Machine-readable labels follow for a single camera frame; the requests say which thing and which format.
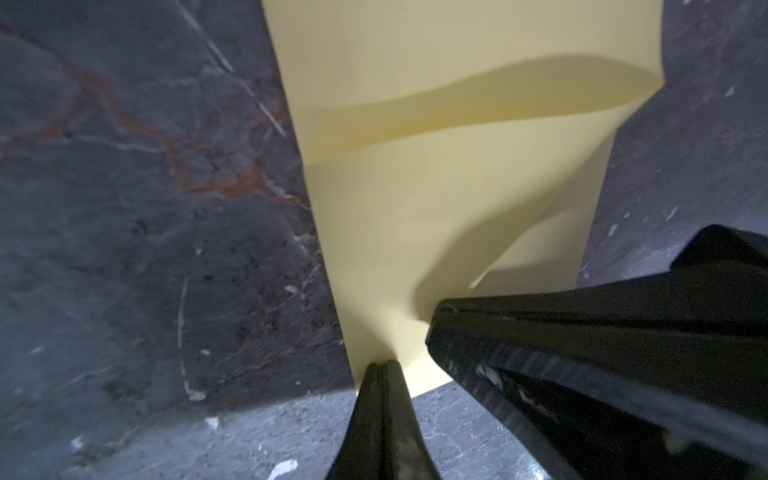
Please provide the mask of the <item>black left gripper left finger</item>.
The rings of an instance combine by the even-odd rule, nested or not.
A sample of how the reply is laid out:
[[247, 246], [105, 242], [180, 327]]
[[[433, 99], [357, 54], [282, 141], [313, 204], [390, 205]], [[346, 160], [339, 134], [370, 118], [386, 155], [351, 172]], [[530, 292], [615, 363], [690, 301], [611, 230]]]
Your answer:
[[370, 364], [327, 479], [379, 479], [382, 464], [382, 366]]

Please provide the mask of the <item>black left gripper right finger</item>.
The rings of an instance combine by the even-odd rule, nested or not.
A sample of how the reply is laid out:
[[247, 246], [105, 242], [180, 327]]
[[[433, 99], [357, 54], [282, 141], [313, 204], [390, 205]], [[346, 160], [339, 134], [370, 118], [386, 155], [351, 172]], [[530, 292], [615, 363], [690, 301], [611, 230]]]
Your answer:
[[382, 460], [384, 479], [440, 479], [429, 455], [400, 364], [383, 365], [384, 413]]

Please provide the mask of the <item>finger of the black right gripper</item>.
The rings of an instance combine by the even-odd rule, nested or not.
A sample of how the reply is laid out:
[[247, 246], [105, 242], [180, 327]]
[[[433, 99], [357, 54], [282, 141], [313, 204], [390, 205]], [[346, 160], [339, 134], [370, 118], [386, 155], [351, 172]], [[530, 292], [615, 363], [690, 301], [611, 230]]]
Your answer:
[[767, 468], [763, 235], [711, 225], [664, 273], [447, 299], [426, 344], [554, 479]]

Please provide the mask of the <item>yellow square paper sheet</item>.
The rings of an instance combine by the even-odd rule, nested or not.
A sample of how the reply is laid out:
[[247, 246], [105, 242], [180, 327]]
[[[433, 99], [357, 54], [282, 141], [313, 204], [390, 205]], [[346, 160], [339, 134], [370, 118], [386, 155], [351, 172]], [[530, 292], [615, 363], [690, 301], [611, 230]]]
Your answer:
[[353, 377], [442, 386], [440, 301], [574, 285], [615, 134], [664, 83], [663, 5], [263, 8]]

